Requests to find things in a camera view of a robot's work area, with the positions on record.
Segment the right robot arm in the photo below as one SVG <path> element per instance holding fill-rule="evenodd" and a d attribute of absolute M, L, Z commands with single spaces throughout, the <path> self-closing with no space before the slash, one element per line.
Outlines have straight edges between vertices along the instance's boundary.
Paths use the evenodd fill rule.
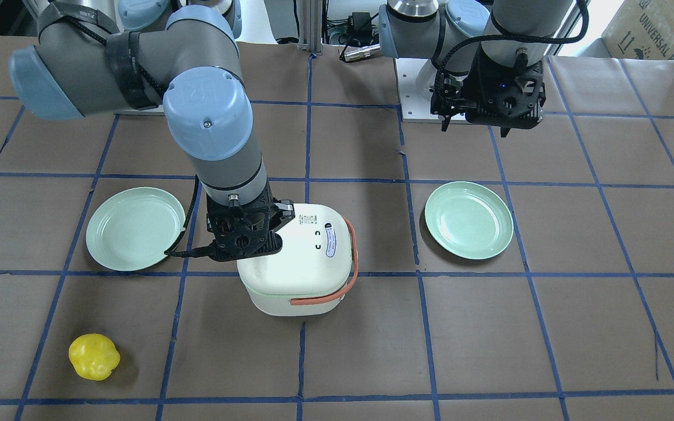
<path fill-rule="evenodd" d="M 273 197 L 254 128 L 232 20 L 205 5 L 172 12 L 160 31 L 123 31 L 99 9 L 51 1 L 38 45 L 16 50 L 8 71 L 16 95 L 43 120 L 163 107 L 207 197 L 208 246 L 167 256 L 236 261 L 274 255 L 291 200 Z"/>

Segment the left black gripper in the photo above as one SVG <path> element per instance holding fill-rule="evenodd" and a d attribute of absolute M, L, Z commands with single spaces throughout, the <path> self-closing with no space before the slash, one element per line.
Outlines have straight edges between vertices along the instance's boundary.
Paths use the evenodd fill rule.
<path fill-rule="evenodd" d="M 513 67 L 476 52 L 470 72 L 460 87 L 442 82 L 431 98 L 431 112 L 446 132 L 455 115 L 474 125 L 500 127 L 505 139 L 512 129 L 531 130 L 542 120 L 546 101 L 543 62 L 529 65 L 527 53 L 519 53 Z"/>

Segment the green plate near right arm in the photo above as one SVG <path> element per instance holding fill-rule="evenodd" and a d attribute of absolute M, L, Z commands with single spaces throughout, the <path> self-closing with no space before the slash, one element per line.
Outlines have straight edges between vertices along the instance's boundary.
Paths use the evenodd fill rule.
<path fill-rule="evenodd" d="M 184 229 L 185 211 L 165 190 L 137 187 L 102 203 L 91 216 L 85 242 L 90 256 L 110 270 L 134 271 L 166 258 Z"/>

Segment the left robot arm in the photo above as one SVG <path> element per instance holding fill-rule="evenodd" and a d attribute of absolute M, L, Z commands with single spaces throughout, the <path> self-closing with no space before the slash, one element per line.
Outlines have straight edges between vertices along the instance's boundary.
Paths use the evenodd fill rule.
<path fill-rule="evenodd" d="M 429 61 L 443 132 L 460 115 L 506 137 L 540 124 L 546 50 L 582 40 L 589 21 L 586 1 L 388 1 L 376 24 L 384 56 Z"/>

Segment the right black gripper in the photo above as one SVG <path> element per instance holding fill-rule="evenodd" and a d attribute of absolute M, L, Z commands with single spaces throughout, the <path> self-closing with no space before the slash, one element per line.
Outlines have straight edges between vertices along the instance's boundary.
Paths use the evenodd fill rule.
<path fill-rule="evenodd" d="M 206 198 L 208 231 L 214 235 L 205 255 L 226 262 L 274 255 L 283 248 L 283 238 L 276 232 L 296 216 L 294 202 L 275 199 L 267 184 L 249 203 L 232 199 L 227 203 Z"/>

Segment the green plate near left arm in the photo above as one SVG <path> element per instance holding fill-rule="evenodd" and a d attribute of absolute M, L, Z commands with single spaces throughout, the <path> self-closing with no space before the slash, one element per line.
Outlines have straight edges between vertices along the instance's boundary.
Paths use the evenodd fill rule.
<path fill-rule="evenodd" d="M 453 255 L 486 260 L 500 255 L 514 234 L 513 214 L 491 189 L 469 181 L 436 188 L 425 203 L 431 237 Z"/>

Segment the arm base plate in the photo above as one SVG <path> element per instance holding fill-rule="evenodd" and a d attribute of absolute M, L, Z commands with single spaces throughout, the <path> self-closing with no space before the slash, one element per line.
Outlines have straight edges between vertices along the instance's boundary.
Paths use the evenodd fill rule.
<path fill-rule="evenodd" d="M 431 98 L 436 68 L 429 59 L 397 58 L 397 88 L 402 118 L 410 123 L 439 123 L 431 112 Z"/>

